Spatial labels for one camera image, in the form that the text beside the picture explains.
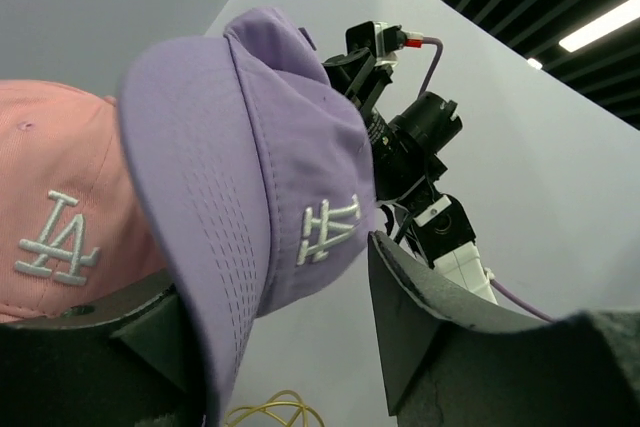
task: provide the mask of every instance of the pink baseball cap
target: pink baseball cap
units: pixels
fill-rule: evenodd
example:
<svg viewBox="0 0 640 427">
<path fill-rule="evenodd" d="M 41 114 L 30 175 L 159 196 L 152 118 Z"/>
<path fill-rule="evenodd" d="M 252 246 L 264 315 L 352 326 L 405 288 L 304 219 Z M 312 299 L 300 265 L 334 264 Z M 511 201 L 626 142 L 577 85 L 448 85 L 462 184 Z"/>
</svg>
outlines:
<svg viewBox="0 0 640 427">
<path fill-rule="evenodd" d="M 165 267 L 113 99 L 0 81 L 0 322 L 55 317 Z"/>
</svg>

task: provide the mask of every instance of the white la lettering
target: white la lettering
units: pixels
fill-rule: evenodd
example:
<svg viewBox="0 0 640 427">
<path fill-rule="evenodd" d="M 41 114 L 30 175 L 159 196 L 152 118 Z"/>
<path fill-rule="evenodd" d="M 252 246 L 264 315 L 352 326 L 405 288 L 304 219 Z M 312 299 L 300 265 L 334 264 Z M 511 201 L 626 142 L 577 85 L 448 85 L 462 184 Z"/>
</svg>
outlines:
<svg viewBox="0 0 640 427">
<path fill-rule="evenodd" d="M 320 217 L 313 216 L 313 208 L 307 207 L 304 212 L 304 225 L 302 231 L 302 242 L 300 251 L 298 252 L 298 265 L 303 265 L 307 257 L 311 256 L 311 262 L 319 262 L 329 255 L 327 249 L 340 244 L 351 237 L 355 231 L 355 225 L 335 222 L 335 219 L 354 216 L 356 220 L 360 219 L 360 203 L 358 196 L 352 197 L 353 204 L 340 209 L 329 209 L 329 201 L 323 200 L 320 206 Z M 314 228 L 319 229 L 318 243 L 309 245 L 308 238 L 311 236 Z M 329 238 L 329 233 L 337 235 Z"/>
<path fill-rule="evenodd" d="M 38 258 L 31 264 L 17 261 L 15 263 L 15 269 L 18 272 L 36 277 L 50 277 L 52 271 L 46 267 L 46 264 L 49 259 L 53 257 L 54 259 L 70 264 L 69 272 L 56 272 L 53 276 L 54 280 L 68 285 L 84 285 L 87 282 L 87 278 L 80 275 L 80 267 L 95 267 L 100 256 L 100 249 L 95 248 L 90 255 L 82 255 L 86 232 L 85 218 L 82 214 L 74 215 L 71 222 L 58 234 L 53 242 L 49 243 L 49 238 L 53 235 L 53 231 L 60 220 L 60 215 L 62 215 L 64 208 L 78 205 L 77 199 L 56 192 L 55 190 L 49 191 L 49 198 L 55 200 L 56 203 L 51 215 L 47 219 L 47 223 L 38 236 L 38 240 L 22 239 L 18 244 L 27 252 L 38 254 Z M 71 236 L 73 236 L 73 250 L 66 251 L 61 249 L 60 246 Z"/>
</svg>

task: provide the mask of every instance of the purple baseball cap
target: purple baseball cap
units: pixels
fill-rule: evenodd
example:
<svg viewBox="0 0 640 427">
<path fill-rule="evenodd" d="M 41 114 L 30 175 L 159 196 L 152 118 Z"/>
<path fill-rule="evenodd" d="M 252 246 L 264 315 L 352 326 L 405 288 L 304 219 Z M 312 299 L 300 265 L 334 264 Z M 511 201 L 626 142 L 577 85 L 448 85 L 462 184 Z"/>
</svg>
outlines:
<svg viewBox="0 0 640 427">
<path fill-rule="evenodd" d="M 236 18 L 222 38 L 145 52 L 122 80 L 119 121 L 201 344 L 217 425 L 254 319 L 326 287 L 365 249 L 367 132 L 306 31 L 271 8 Z"/>
</svg>

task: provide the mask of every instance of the fluorescent light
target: fluorescent light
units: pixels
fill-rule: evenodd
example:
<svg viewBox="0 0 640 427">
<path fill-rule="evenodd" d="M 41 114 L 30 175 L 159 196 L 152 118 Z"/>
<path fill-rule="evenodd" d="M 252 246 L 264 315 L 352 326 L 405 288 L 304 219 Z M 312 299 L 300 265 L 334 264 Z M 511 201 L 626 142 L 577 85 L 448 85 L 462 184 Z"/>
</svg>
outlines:
<svg viewBox="0 0 640 427">
<path fill-rule="evenodd" d="M 569 52 L 575 52 L 639 17 L 640 0 L 627 0 L 593 22 L 589 22 L 584 27 L 576 30 L 573 34 L 566 36 L 559 42 L 560 46 Z"/>
<path fill-rule="evenodd" d="M 536 59 L 534 59 L 533 57 L 527 60 L 527 63 L 533 67 L 534 69 L 538 69 L 540 70 L 542 68 L 542 64 L 540 62 L 538 62 Z"/>
</svg>

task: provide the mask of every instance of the gray wall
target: gray wall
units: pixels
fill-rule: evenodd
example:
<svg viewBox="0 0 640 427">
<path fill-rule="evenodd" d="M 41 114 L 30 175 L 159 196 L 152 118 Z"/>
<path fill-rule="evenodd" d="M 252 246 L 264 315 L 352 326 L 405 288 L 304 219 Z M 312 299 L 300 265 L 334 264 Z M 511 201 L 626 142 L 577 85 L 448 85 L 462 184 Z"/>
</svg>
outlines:
<svg viewBox="0 0 640 427">
<path fill-rule="evenodd" d="M 111 94 L 149 44 L 201 34 L 227 0 L 0 0 L 0 78 Z"/>
<path fill-rule="evenodd" d="M 441 188 L 465 206 L 485 266 L 552 315 L 640 305 L 637 131 L 438 0 L 229 0 L 209 33 L 260 4 L 306 26 L 323 59 L 366 20 L 441 38 L 432 90 L 459 102 L 465 124 L 442 152 Z M 387 118 L 415 99 L 431 53 L 400 53 L 379 103 Z M 393 425 L 379 369 L 363 256 L 325 291 L 256 322 L 232 405 L 293 388 L 327 425 Z"/>
</svg>

